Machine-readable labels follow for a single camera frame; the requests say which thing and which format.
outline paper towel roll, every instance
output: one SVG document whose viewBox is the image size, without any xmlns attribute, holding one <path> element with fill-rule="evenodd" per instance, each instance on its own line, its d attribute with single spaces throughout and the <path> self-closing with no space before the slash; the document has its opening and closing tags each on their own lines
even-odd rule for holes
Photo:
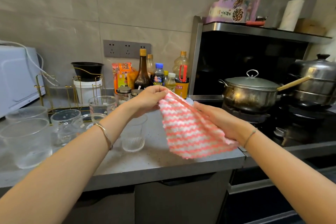
<svg viewBox="0 0 336 224">
<path fill-rule="evenodd" d="M 279 29 L 294 31 L 304 2 L 304 0 L 291 0 L 287 3 Z"/>
</svg>

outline wooden handle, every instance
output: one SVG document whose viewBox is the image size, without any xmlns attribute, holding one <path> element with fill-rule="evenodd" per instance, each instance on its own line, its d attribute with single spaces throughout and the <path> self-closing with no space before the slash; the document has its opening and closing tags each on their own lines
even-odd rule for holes
<svg viewBox="0 0 336 224">
<path fill-rule="evenodd" d="M 277 90 L 277 91 L 286 90 L 286 89 L 288 89 L 288 88 L 291 88 L 291 87 L 294 87 L 294 86 L 296 86 L 296 85 L 298 85 L 298 84 L 301 84 L 301 83 L 303 83 L 303 82 L 305 82 L 305 81 L 308 81 L 310 78 L 311 78 L 311 76 L 310 76 L 310 75 L 307 75 L 307 76 L 302 77 L 302 78 L 300 78 L 300 79 L 297 79 L 297 80 L 295 80 L 295 81 L 293 81 L 293 82 L 287 83 L 287 84 L 285 84 L 284 86 L 280 86 L 280 87 L 277 88 L 276 90 Z"/>
</svg>

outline spice jar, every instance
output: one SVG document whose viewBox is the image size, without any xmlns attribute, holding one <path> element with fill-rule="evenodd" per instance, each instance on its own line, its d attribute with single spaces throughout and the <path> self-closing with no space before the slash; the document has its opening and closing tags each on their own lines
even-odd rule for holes
<svg viewBox="0 0 336 224">
<path fill-rule="evenodd" d="M 131 92 L 131 98 L 134 98 L 137 95 L 139 95 L 141 93 L 141 91 L 143 91 L 143 90 L 132 90 L 132 92 Z"/>
<path fill-rule="evenodd" d="M 116 95 L 117 106 L 119 106 L 122 103 L 130 100 L 131 91 L 132 91 L 132 89 L 130 87 L 127 87 L 127 86 L 119 87 L 117 89 L 117 95 Z"/>
</svg>

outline hand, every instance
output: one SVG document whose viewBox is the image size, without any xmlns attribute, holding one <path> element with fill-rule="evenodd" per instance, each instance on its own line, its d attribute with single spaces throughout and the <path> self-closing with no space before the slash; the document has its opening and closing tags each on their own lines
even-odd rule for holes
<svg viewBox="0 0 336 224">
<path fill-rule="evenodd" d="M 255 127 L 248 122 L 241 120 L 221 108 L 200 104 L 194 101 L 194 107 L 204 114 L 225 133 L 225 137 L 236 140 L 244 145 Z"/>
<path fill-rule="evenodd" d="M 168 92 L 169 89 L 160 85 L 145 88 L 139 95 L 126 102 L 134 111 L 132 118 L 140 117 L 151 110 L 158 110 L 159 106 L 157 103 L 163 99 Z"/>
</svg>

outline pink and white striped cloth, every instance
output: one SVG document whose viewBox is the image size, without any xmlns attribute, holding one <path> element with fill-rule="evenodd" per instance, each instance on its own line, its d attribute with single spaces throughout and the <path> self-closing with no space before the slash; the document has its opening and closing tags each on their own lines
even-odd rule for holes
<svg viewBox="0 0 336 224">
<path fill-rule="evenodd" d="M 159 106 L 172 153 L 182 158 L 201 158 L 238 147 L 237 141 L 227 139 L 206 115 L 175 93 L 170 91 Z"/>
</svg>

